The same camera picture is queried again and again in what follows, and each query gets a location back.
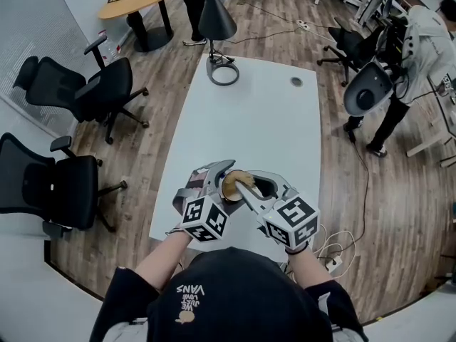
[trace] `round wooden table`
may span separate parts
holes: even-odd
[[[147,31],[139,10],[155,3],[160,7],[165,26]],[[135,42],[135,50],[138,52],[154,51],[163,47],[174,36],[164,0],[119,0],[105,4],[98,12],[100,19],[118,18],[123,15],[128,15],[127,23],[138,38]]]

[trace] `white tabletop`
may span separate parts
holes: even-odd
[[[320,111],[316,73],[236,57],[240,79],[231,86],[217,86],[207,77],[206,60],[207,54],[202,55],[168,153],[149,232],[156,239],[164,239],[165,232],[180,221],[172,206],[177,189],[185,186],[194,169],[218,160],[236,160],[236,169],[280,174],[318,204]],[[303,85],[293,86],[292,77],[300,78]],[[266,238],[257,227],[244,205],[230,217],[223,240],[193,240],[190,248],[211,251],[233,246],[277,262],[286,261],[284,247]]]

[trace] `lamp base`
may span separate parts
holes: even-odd
[[[236,65],[233,62],[234,62],[234,59],[232,59],[232,61],[231,61],[229,59],[226,59],[224,56],[210,54],[206,61],[206,69],[207,69],[207,76],[209,77],[211,82],[213,82],[215,85],[218,85],[218,86],[229,86],[229,85],[232,85],[233,83],[235,83],[236,81],[238,81],[239,80],[239,69],[236,67]],[[217,70],[218,68],[221,68],[221,67],[231,68],[236,73],[236,77],[234,78],[234,80],[226,82],[226,83],[221,83],[221,82],[215,80],[214,72],[215,72],[215,70]]]

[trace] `wooden floor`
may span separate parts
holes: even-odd
[[[333,17],[348,21],[353,7],[340,0],[245,0],[286,17],[322,26],[333,26]],[[182,0],[166,0],[175,36],[153,53],[133,50],[130,37],[123,53],[133,67],[134,88],[147,86],[149,97],[140,96],[130,109],[142,113],[150,128],[142,129],[128,118],[119,118],[113,131],[114,144],[103,142],[104,128],[97,123],[80,125],[73,149],[104,161],[100,187],[127,180],[129,188],[104,197],[100,207],[118,232],[109,234],[100,224],[88,232],[74,230],[65,239],[52,241],[52,262],[62,271],[103,296],[116,266],[135,267],[156,244],[148,233],[160,178],[175,126],[201,54],[206,48],[184,47],[190,23]],[[228,0],[227,8],[238,25],[232,41],[265,36],[295,26],[265,14],[242,0]],[[145,19],[146,26],[161,25],[158,7]],[[326,29],[314,28],[327,35]],[[341,126],[347,119],[343,108],[340,66],[315,62],[331,53],[322,51],[328,41],[309,32],[284,33],[262,40],[233,44],[218,42],[226,54],[260,58],[317,72],[321,111],[321,221],[330,233],[347,229],[357,237],[362,232],[366,173]],[[389,156],[383,160],[365,152],[365,144],[379,126],[383,111],[368,115],[357,133],[358,148],[370,170],[366,209],[366,234],[357,243],[358,254],[349,272],[339,279],[351,295],[362,321],[371,320],[416,300],[425,283],[437,272],[439,254],[454,254],[447,247],[452,229],[451,205],[455,200],[454,167],[440,169],[442,157],[456,153],[454,143],[435,145],[415,157],[405,151],[434,132],[430,121],[437,115],[431,95],[413,106],[387,142]],[[317,239],[320,244],[322,235]],[[348,245],[347,236],[338,241]],[[353,256],[343,254],[344,268]]]

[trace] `black table leg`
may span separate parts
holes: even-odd
[[[163,0],[160,1],[158,6],[160,7],[160,12],[162,13],[163,23],[165,26],[152,28],[149,29],[149,31],[146,31],[143,23],[143,17],[139,11],[128,14],[127,24],[135,32],[136,38],[138,38],[134,44],[135,50],[138,52],[151,52],[155,49],[161,48],[166,43],[171,41],[174,36],[165,2]]]

